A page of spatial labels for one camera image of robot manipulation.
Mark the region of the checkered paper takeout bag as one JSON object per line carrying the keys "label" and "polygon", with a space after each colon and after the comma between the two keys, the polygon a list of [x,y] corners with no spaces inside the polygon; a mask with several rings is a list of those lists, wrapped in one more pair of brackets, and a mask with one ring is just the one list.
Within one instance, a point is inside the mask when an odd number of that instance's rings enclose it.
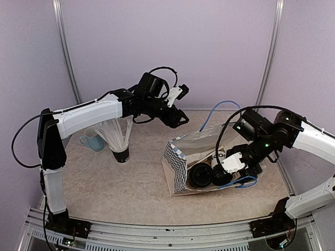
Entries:
{"label": "checkered paper takeout bag", "polygon": [[266,170],[266,165],[260,163],[263,172],[258,174],[257,178],[239,178],[240,175],[236,172],[232,174],[232,181],[223,186],[216,186],[211,183],[205,188],[193,188],[190,185],[188,171],[195,164],[203,163],[203,160],[208,156],[211,156],[213,152],[216,153],[218,162],[218,150],[222,147],[226,149],[226,158],[234,153],[242,153],[241,150],[236,152],[232,151],[233,147],[245,143],[245,140],[233,130],[232,124],[228,124],[220,144],[216,144],[221,128],[222,127],[220,125],[209,127],[200,131],[194,131],[192,133],[179,136],[168,142],[164,150],[162,164],[167,186],[172,197],[218,191],[231,187],[248,188],[255,185],[258,179],[263,176]]}

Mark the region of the white paper coffee cup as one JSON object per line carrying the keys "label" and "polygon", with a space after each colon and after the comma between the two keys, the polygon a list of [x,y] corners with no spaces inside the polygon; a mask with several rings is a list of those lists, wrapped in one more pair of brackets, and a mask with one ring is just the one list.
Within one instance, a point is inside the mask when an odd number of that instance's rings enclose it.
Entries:
{"label": "white paper coffee cup", "polygon": [[[211,167],[214,168],[216,165],[218,165],[218,161],[216,158],[216,153],[213,152],[213,154],[211,155]],[[224,147],[220,148],[218,150],[218,158],[219,158],[219,162],[222,162],[223,160],[225,160],[226,158],[226,149]]]}

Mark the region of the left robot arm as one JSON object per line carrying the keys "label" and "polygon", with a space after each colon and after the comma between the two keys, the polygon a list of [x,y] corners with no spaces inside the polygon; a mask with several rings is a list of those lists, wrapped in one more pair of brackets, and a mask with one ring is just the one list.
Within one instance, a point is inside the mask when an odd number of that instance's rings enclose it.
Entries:
{"label": "left robot arm", "polygon": [[176,108],[175,100],[182,99],[189,88],[183,84],[169,88],[166,96],[159,94],[167,81],[151,73],[144,73],[138,84],[125,89],[111,90],[102,97],[52,112],[44,109],[39,120],[37,145],[44,177],[47,203],[54,215],[52,223],[61,232],[73,228],[63,195],[62,168],[66,162],[63,139],[72,134],[111,119],[147,115],[158,118],[166,126],[177,128],[188,123],[185,113]]}

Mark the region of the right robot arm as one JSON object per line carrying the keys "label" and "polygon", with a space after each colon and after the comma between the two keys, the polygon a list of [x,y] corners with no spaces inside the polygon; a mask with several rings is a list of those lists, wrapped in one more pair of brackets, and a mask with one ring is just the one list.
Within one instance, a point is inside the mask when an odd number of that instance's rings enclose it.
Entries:
{"label": "right robot arm", "polygon": [[[291,111],[280,111],[274,122],[270,122],[258,112],[247,108],[233,129],[248,143],[227,151],[227,160],[231,163],[226,169],[230,173],[251,168],[271,153],[282,151],[284,147],[311,153],[334,164],[334,135]],[[283,212],[270,217],[267,226],[272,232],[279,232],[288,224],[288,217],[298,218],[333,202],[334,177],[330,177],[301,195],[286,198]]]}

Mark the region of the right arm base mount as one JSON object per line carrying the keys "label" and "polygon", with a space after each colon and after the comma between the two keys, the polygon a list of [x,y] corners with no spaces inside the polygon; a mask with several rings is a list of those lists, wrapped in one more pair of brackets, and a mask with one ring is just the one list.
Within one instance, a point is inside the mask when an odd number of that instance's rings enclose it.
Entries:
{"label": "right arm base mount", "polygon": [[274,211],[270,213],[269,218],[255,220],[249,223],[253,238],[288,231],[289,228],[294,229],[296,227],[295,220],[291,219],[285,213],[288,200],[289,197],[279,200]]}

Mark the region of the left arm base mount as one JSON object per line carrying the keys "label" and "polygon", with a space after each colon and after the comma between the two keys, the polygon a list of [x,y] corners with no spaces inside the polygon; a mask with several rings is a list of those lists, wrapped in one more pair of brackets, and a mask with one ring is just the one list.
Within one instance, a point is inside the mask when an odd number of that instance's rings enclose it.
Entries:
{"label": "left arm base mount", "polygon": [[66,210],[59,214],[50,213],[46,222],[46,229],[87,239],[91,229],[91,223],[89,221],[70,218],[68,210]]}

